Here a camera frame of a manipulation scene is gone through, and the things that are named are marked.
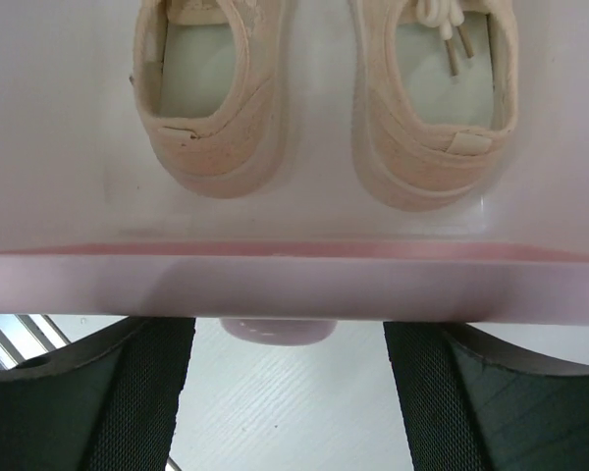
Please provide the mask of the light pink drawer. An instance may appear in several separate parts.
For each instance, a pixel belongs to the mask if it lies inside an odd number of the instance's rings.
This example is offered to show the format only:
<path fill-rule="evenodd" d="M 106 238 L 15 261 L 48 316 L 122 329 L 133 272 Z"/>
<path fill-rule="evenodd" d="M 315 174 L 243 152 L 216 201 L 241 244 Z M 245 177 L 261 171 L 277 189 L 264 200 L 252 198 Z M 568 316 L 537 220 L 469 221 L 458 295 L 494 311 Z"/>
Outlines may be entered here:
<path fill-rule="evenodd" d="M 135 1 L 0 1 L 0 313 L 589 325 L 589 1 L 518 1 L 519 121 L 442 211 L 351 160 L 345 1 L 288 25 L 288 152 L 240 199 L 178 185 L 134 106 Z"/>

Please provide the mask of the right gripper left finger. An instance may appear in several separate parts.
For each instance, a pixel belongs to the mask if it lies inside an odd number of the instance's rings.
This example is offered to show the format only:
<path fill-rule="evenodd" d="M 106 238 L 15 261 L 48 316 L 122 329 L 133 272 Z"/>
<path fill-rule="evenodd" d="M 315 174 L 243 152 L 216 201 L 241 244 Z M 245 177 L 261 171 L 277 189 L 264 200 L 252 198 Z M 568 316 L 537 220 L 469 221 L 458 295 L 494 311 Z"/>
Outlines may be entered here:
<path fill-rule="evenodd" d="M 163 470 L 195 321 L 132 317 L 0 369 L 0 470 Z"/>

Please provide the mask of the cream sneaker with laces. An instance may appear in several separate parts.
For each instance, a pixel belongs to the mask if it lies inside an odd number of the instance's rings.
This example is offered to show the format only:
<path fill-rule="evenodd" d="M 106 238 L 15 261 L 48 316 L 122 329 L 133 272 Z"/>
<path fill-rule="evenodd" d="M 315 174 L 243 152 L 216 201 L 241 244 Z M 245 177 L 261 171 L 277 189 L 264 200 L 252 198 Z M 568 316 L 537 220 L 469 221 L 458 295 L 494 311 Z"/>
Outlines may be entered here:
<path fill-rule="evenodd" d="M 264 186 L 284 155 L 286 1 L 144 1 L 134 102 L 163 168 L 203 196 Z"/>

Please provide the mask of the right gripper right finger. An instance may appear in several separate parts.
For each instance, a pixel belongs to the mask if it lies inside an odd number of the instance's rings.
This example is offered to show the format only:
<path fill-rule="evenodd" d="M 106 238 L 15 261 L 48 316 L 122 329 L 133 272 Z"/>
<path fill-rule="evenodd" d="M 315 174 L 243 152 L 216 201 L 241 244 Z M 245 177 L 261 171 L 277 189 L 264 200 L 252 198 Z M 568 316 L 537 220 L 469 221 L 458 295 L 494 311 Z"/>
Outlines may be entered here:
<path fill-rule="evenodd" d="M 466 324 L 383 325 L 416 470 L 589 470 L 589 365 Z"/>

